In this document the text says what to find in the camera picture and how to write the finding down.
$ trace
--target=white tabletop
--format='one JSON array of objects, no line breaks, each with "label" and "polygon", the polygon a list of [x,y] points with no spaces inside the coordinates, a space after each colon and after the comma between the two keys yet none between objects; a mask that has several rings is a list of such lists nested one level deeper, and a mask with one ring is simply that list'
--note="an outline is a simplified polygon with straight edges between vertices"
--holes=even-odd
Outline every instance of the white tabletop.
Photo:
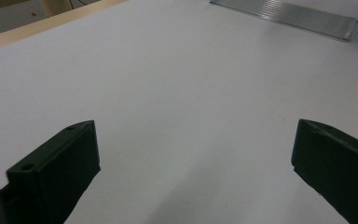
[{"label": "white tabletop", "polygon": [[101,172],[66,223],[346,223],[290,163],[299,119],[358,138],[358,40],[130,0],[0,49],[5,170],[95,119]]}]

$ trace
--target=wooden table edge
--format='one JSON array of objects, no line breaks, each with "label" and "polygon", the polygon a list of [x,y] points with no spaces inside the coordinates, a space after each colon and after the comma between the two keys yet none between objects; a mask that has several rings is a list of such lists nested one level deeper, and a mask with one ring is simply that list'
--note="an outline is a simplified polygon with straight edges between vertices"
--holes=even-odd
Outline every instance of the wooden table edge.
[{"label": "wooden table edge", "polygon": [[69,21],[74,21],[94,12],[123,3],[125,1],[127,0],[102,0],[88,6],[76,8],[57,16],[46,18],[42,21],[36,21],[13,30],[3,32],[0,34],[0,48],[29,36],[37,35],[46,30],[66,24]]}]

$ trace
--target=white table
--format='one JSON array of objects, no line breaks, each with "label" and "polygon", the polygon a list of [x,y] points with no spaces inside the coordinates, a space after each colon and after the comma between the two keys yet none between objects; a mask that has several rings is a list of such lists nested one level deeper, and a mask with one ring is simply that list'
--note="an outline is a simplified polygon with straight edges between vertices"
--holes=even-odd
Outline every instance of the white table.
[{"label": "white table", "polygon": [[0,49],[5,170],[95,119],[67,224],[346,223],[290,163],[299,119],[358,137],[358,41],[205,0],[130,0]]}]

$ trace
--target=screw hole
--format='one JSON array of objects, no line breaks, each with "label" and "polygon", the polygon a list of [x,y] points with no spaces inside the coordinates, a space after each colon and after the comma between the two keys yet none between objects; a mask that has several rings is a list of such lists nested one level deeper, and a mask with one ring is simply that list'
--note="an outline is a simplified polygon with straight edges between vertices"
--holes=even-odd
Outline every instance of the screw hole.
[{"label": "screw hole", "polygon": [[31,170],[32,168],[34,168],[34,165],[33,164],[26,164],[24,166],[22,166],[22,170],[23,171],[28,171],[28,170]]}]

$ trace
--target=floor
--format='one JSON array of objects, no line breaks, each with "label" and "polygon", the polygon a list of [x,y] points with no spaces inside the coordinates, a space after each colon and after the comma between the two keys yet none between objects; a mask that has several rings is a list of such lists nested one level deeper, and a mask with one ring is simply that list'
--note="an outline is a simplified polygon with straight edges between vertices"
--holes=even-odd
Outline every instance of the floor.
[{"label": "floor", "polygon": [[[80,0],[84,4],[96,2],[95,0]],[[83,7],[79,0],[72,0],[74,8]],[[30,0],[9,7],[0,8],[0,33],[21,27],[23,25],[41,21],[46,18],[39,0]]]}]

